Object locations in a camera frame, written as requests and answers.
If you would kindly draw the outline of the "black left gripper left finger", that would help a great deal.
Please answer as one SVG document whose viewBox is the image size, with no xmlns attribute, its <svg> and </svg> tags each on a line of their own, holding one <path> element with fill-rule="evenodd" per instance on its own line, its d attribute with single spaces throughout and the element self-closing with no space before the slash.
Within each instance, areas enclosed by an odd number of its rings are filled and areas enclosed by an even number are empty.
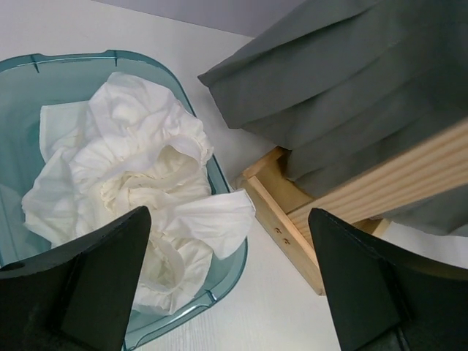
<svg viewBox="0 0 468 351">
<path fill-rule="evenodd" d="M 141 206 L 3 267 L 1 349 L 121 350 L 150 229 Z"/>
</svg>

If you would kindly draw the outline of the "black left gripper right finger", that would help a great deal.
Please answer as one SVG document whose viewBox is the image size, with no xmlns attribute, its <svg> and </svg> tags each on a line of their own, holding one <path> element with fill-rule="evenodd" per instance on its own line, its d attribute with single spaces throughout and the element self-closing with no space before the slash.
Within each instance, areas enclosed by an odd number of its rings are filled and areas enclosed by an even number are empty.
<svg viewBox="0 0 468 351">
<path fill-rule="evenodd" d="M 467 270 L 332 222 L 321 272 L 342 350 L 466 350 Z"/>
</svg>

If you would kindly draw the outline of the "white skirt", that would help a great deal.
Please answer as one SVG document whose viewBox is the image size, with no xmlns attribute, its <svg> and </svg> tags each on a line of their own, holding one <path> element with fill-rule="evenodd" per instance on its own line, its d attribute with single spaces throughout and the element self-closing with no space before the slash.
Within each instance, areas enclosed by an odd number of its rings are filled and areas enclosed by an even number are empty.
<svg viewBox="0 0 468 351">
<path fill-rule="evenodd" d="M 151 229 L 134 309 L 173 314 L 233 254 L 255 218 L 244 190 L 215 195 L 203 123 L 174 93 L 114 72 L 84 102 L 45 105 L 45 161 L 23 197 L 26 227 L 59 246 L 144 206 Z"/>
</svg>

